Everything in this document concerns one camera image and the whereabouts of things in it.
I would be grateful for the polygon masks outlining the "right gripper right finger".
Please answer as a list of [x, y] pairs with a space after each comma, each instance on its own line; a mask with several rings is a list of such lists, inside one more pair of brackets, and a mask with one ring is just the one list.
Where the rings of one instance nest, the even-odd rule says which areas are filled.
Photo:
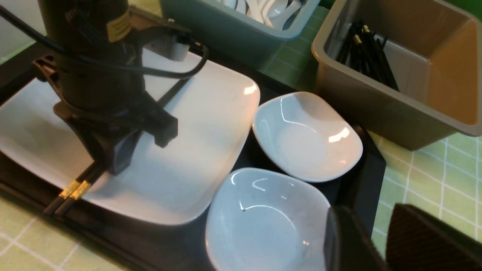
[[389, 223], [386, 261], [393, 271], [480, 271], [482, 247], [426, 211], [396, 204]]

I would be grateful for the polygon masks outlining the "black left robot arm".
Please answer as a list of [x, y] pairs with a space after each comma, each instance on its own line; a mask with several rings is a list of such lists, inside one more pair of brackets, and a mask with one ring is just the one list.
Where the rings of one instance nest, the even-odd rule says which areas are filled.
[[144, 67], [143, 47], [158, 38], [185, 41], [173, 25], [137, 30], [125, 0], [40, 0], [55, 72], [37, 63], [60, 101], [54, 106], [79, 137], [100, 173], [118, 175], [131, 164], [143, 133], [164, 148], [178, 135], [178, 119], [146, 91], [145, 75], [178, 79], [191, 72]]

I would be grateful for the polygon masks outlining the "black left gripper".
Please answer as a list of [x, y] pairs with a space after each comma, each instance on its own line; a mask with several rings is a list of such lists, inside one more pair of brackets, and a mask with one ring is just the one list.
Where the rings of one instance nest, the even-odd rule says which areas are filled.
[[107, 171], [112, 175], [123, 172], [131, 163], [136, 146], [144, 132], [154, 132], [157, 146], [165, 148], [178, 136], [178, 120], [164, 110], [164, 107], [178, 93], [174, 84], [154, 107], [155, 115], [161, 122], [148, 120], [137, 111], [128, 110], [119, 115], [90, 113], [71, 106], [63, 97], [62, 86], [53, 57], [46, 56], [34, 61], [37, 78], [48, 82], [60, 101], [53, 111], [80, 139], [94, 160], [94, 168]]

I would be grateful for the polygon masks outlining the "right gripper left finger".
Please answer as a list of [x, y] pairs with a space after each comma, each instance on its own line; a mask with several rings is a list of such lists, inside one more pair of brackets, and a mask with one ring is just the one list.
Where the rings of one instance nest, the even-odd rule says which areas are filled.
[[324, 238], [328, 271], [385, 271], [387, 265], [360, 219], [349, 208], [330, 207]]

